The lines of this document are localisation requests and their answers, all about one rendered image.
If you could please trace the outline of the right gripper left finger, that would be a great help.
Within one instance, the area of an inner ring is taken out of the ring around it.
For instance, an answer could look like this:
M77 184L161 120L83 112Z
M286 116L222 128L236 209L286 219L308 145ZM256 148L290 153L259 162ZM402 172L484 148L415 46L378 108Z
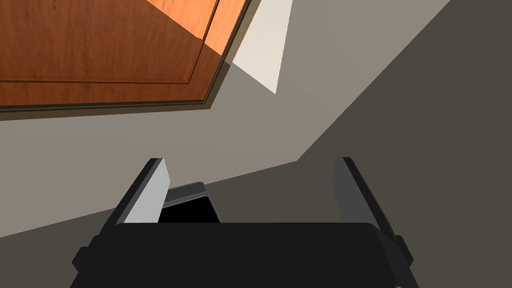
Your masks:
M114 224L156 223L169 185L165 160L151 158L117 205Z

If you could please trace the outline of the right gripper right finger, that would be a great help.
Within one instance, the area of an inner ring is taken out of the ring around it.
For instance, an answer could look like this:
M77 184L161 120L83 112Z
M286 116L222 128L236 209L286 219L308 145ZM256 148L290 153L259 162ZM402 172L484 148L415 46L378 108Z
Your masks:
M375 196L350 157L336 158L332 187L343 222L368 223L386 236L395 235Z

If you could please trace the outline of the black block with grey rim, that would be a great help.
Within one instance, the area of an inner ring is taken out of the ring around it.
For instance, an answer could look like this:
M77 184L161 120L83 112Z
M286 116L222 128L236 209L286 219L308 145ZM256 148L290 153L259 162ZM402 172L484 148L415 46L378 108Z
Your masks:
M158 223L221 223L218 211L203 182L167 191Z

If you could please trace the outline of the brown wooden door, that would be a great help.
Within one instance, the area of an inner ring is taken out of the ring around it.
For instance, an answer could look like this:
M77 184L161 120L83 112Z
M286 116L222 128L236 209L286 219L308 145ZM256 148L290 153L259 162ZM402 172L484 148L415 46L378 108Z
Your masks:
M206 101L251 0L0 0L0 111Z

